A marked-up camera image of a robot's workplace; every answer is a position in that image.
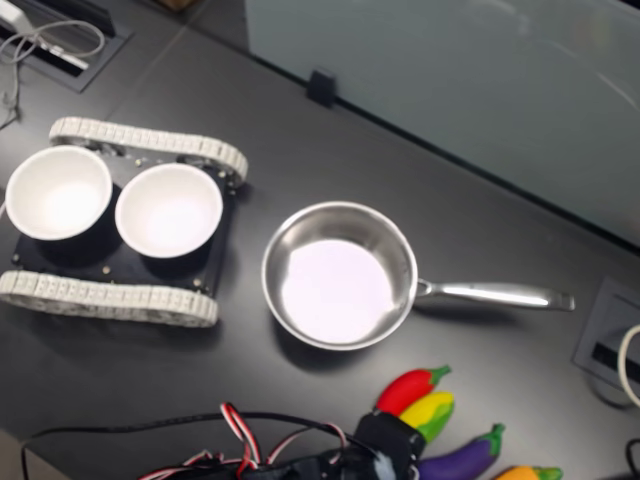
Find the toy eggplant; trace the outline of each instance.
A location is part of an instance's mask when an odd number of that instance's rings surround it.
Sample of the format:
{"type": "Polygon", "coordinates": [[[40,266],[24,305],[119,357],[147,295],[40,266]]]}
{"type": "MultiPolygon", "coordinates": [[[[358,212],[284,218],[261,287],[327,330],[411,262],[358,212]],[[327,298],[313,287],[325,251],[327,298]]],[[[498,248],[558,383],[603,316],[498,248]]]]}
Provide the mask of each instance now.
{"type": "Polygon", "coordinates": [[[436,392],[413,402],[400,415],[407,425],[418,430],[427,443],[431,443],[442,431],[453,413],[453,394],[436,392]]]}
{"type": "Polygon", "coordinates": [[[400,375],[380,394],[376,408],[397,417],[413,402],[431,393],[440,379],[450,371],[451,368],[445,365],[433,370],[411,370],[400,375]]]}
{"type": "Polygon", "coordinates": [[[491,432],[454,452],[422,460],[418,464],[420,480],[475,480],[500,455],[502,432],[504,425],[498,423],[491,432]]]}
{"type": "Polygon", "coordinates": [[[495,480],[561,480],[563,475],[559,468],[514,467],[495,480]]]}

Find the power outlet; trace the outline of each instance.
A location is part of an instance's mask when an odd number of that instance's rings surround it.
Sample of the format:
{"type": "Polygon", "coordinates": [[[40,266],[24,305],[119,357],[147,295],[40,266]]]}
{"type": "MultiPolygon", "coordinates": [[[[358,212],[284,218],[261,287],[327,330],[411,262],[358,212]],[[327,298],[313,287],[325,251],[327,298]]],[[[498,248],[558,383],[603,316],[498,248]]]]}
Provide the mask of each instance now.
{"type": "MultiPolygon", "coordinates": [[[[620,387],[618,351],[622,337],[640,324],[640,293],[612,279],[602,282],[573,361],[605,382],[620,387]]],[[[627,375],[640,391],[640,342],[633,342],[627,356],[627,375]]]]}

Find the bowl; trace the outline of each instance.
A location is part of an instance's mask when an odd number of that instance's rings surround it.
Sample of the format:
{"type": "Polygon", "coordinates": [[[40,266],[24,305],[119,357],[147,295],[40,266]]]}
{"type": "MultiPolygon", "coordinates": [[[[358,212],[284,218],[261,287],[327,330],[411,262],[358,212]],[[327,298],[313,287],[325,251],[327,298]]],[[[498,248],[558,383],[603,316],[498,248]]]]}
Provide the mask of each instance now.
{"type": "Polygon", "coordinates": [[[222,194],[197,167],[170,163],[131,180],[116,205],[120,236],[132,249],[153,258],[185,255],[218,228],[222,194]]]}
{"type": "Polygon", "coordinates": [[[7,184],[7,215],[25,235],[63,240],[91,227],[111,200],[113,184],[97,154],[76,146],[40,150],[7,184]]]}

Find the black table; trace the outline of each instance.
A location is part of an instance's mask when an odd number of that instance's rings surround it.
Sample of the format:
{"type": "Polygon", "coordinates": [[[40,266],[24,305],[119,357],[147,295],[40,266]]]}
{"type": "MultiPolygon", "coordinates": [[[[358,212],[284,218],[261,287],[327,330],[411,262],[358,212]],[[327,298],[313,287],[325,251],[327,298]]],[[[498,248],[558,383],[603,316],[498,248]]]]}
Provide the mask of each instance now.
{"type": "MultiPolygon", "coordinates": [[[[559,465],[568,479],[613,478],[625,471],[623,446],[640,431],[638,412],[615,410],[596,398],[571,356],[605,275],[640,288],[636,257],[352,113],[309,102],[286,79],[154,15],[175,36],[159,55],[160,46],[147,42],[160,30],[138,29],[134,45],[140,51],[158,47],[159,56],[144,72],[125,49],[121,63],[105,71],[104,83],[98,79],[71,104],[45,104],[58,87],[28,74],[25,109],[32,118],[0,133],[8,158],[0,173],[6,182],[21,159],[46,145],[48,124],[75,113],[210,135],[240,148],[250,162],[249,185],[217,295],[221,322],[192,331],[51,318],[0,305],[1,427],[24,438],[53,426],[215,411],[230,400],[240,409],[287,412],[353,429],[390,379],[448,363],[454,372],[442,388],[455,393],[456,411],[429,454],[457,448],[500,421],[507,431],[492,473],[513,464],[559,465]],[[134,75],[123,67],[138,70],[134,75]],[[129,75],[137,80],[123,92],[118,82],[129,75]],[[102,88],[120,101],[102,99],[102,88]],[[578,308],[563,314],[438,305],[413,312],[394,335],[364,351],[306,347],[270,316],[260,261],[288,215],[336,199],[367,204],[392,218],[427,279],[546,285],[574,293],[578,308]]],[[[16,237],[4,218],[2,270],[9,267],[16,237]]],[[[265,446],[288,431],[265,422],[256,422],[255,429],[265,446]]],[[[331,445],[312,435],[290,454],[331,445]]],[[[36,450],[71,478],[101,480],[133,478],[202,448],[239,451],[227,429],[214,424],[127,436],[60,436],[36,450]]]]}

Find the stainless steel pan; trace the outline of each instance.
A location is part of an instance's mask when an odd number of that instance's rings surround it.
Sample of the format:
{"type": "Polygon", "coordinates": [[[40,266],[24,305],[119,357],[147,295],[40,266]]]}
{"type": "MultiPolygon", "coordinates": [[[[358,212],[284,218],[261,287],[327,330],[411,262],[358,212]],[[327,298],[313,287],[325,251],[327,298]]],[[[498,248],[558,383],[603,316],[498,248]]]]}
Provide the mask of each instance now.
{"type": "Polygon", "coordinates": [[[570,295],[546,288],[421,280],[398,227],[379,212],[348,202],[313,205],[286,220],[265,252],[262,286],[285,329],[329,350],[379,342],[400,326],[413,305],[427,304],[434,296],[574,309],[570,295]]]}

